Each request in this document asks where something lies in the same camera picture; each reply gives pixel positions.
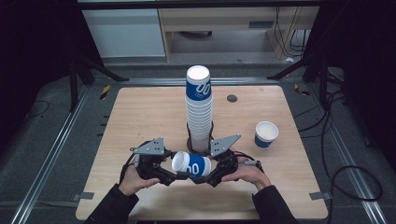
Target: black sleeve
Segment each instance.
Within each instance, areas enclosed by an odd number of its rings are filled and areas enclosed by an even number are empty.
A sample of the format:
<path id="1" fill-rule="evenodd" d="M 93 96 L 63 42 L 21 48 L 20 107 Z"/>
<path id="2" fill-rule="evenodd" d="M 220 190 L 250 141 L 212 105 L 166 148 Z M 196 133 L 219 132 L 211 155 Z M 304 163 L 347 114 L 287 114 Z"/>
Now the black sleeve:
<path id="1" fill-rule="evenodd" d="M 298 223 L 275 186 L 260 190 L 252 198 L 260 216 L 260 223 Z"/>
<path id="2" fill-rule="evenodd" d="M 122 223 L 128 221 L 129 213 L 137 204 L 139 199 L 135 194 L 130 197 L 125 196 L 116 184 L 108 192 L 105 198 L 93 210 L 85 224 L 101 224 L 101 223 Z"/>

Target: small hole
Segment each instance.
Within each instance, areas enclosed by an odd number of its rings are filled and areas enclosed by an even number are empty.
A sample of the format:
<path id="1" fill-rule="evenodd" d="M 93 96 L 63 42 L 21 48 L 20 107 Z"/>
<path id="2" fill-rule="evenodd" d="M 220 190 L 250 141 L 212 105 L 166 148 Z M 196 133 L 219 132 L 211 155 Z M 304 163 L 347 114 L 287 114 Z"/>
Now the small hole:
<path id="1" fill-rule="evenodd" d="M 235 95 L 230 94 L 230 95 L 227 96 L 227 100 L 230 103 L 235 103 L 238 100 L 238 97 L 236 97 Z"/>

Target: person's hand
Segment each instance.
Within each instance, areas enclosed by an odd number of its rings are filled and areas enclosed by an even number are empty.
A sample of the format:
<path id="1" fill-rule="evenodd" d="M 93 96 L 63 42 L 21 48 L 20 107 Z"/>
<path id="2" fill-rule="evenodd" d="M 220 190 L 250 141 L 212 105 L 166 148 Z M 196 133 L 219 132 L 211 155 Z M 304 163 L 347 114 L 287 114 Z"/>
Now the person's hand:
<path id="1" fill-rule="evenodd" d="M 131 164 L 126 169 L 125 176 L 120 183 L 119 189 L 124 195 L 131 196 L 141 189 L 151 187 L 158 183 L 160 183 L 159 178 L 142 179 L 134 168 L 134 165 Z"/>
<path id="2" fill-rule="evenodd" d="M 254 165 L 246 165 L 242 163 L 247 160 L 248 160 L 247 158 L 238 157 L 238 162 L 240 162 L 238 165 L 238 169 L 232 174 L 225 175 L 221 179 L 221 181 L 226 182 L 236 179 L 243 179 L 256 186 L 258 191 L 264 189 L 265 187 L 270 186 L 271 185 L 270 179 L 265 173 L 259 170 L 259 168 L 257 168 Z"/>

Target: wooden table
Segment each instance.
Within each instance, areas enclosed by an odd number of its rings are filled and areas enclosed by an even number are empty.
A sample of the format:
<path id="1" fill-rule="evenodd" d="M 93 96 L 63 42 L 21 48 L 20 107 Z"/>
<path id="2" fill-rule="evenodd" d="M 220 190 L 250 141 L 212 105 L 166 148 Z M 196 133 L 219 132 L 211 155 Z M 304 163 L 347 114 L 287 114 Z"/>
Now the wooden table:
<path id="1" fill-rule="evenodd" d="M 325 218 L 323 200 L 311 201 L 309 193 L 319 191 L 304 146 L 291 116 L 282 89 L 278 86 L 214 86 L 213 120 L 215 138 L 236 133 L 242 137 L 235 149 L 260 160 L 265 173 L 278 188 L 296 218 Z M 238 100 L 229 103 L 227 96 Z M 130 147 L 162 136 L 167 149 L 187 151 L 185 87 L 121 89 L 106 126 L 84 192 L 94 192 L 92 200 L 81 199 L 77 218 L 86 219 L 110 188 L 119 181 L 121 166 L 131 155 Z M 279 128 L 279 137 L 266 150 L 254 144 L 255 126 L 270 120 Z M 172 171 L 171 160 L 162 163 Z M 244 182 L 220 183 L 216 188 L 178 180 L 166 187 L 155 185 L 140 190 L 140 198 L 130 219 L 203 220 L 258 219 L 251 200 L 253 185 Z"/>

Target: paper cup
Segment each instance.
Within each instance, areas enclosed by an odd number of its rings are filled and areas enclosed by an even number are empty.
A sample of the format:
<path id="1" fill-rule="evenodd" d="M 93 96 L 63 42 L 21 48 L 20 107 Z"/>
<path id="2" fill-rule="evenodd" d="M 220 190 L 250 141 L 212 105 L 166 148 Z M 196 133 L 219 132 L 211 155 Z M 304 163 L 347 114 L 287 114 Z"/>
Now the paper cup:
<path id="1" fill-rule="evenodd" d="M 254 143 L 258 148 L 268 148 L 279 135 L 276 125 L 270 121 L 262 121 L 256 126 Z"/>
<path id="2" fill-rule="evenodd" d="M 194 124 L 207 124 L 209 122 L 212 122 L 212 116 L 209 113 L 206 116 L 195 116 L 195 115 L 187 115 L 187 121 L 189 123 L 194 123 Z"/>
<path id="3" fill-rule="evenodd" d="M 172 159 L 172 169 L 175 172 L 188 172 L 190 173 L 190 178 L 193 179 L 209 175 L 212 164 L 208 157 L 179 151 Z"/>
<path id="4" fill-rule="evenodd" d="M 213 101 L 213 97 L 210 97 L 210 101 L 206 104 L 206 105 L 194 105 L 193 103 L 191 103 L 191 100 L 188 100 L 189 97 L 186 96 L 186 108 L 188 110 L 208 110 L 208 109 L 212 109 L 212 101 Z"/>
<path id="5" fill-rule="evenodd" d="M 208 120 L 207 122 L 194 122 L 194 121 L 188 121 L 189 128 L 193 129 L 203 129 L 203 128 L 210 128 L 212 127 L 212 120 Z"/>
<path id="6" fill-rule="evenodd" d="M 186 101 L 192 105 L 207 105 L 212 101 L 212 88 L 209 70 L 195 65 L 187 71 Z"/>

